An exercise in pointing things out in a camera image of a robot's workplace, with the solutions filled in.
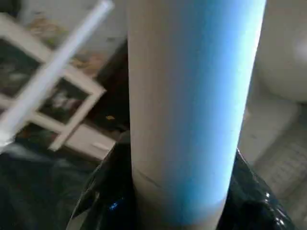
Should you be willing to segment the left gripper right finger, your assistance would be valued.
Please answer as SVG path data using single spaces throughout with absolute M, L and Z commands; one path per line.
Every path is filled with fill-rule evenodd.
M 296 230 L 269 186 L 236 151 L 220 230 Z

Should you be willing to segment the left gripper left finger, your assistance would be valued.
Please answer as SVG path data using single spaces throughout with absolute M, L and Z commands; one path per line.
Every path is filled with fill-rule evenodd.
M 135 230 L 130 133 L 118 142 L 89 177 L 68 222 L 68 230 Z

